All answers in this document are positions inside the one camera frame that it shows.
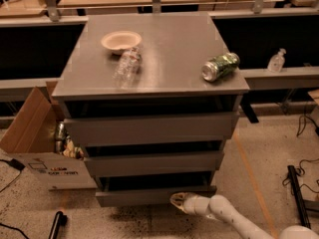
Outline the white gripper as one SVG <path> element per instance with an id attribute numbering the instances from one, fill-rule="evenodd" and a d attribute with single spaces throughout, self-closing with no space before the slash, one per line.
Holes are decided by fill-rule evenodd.
<path id="1" fill-rule="evenodd" d="M 170 197 L 170 202 L 178 210 L 189 215 L 207 216 L 211 213 L 208 197 L 190 194 L 189 192 L 178 192 Z"/>

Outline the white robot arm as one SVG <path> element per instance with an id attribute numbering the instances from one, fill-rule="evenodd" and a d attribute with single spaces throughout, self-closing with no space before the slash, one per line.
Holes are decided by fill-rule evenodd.
<path id="1" fill-rule="evenodd" d="M 232 226 L 242 239 L 275 239 L 241 215 L 222 195 L 205 197 L 193 192 L 178 192 L 170 197 L 170 203 L 188 215 L 225 222 Z M 293 225 L 283 229 L 278 239 L 319 239 L 319 235 L 307 227 Z"/>

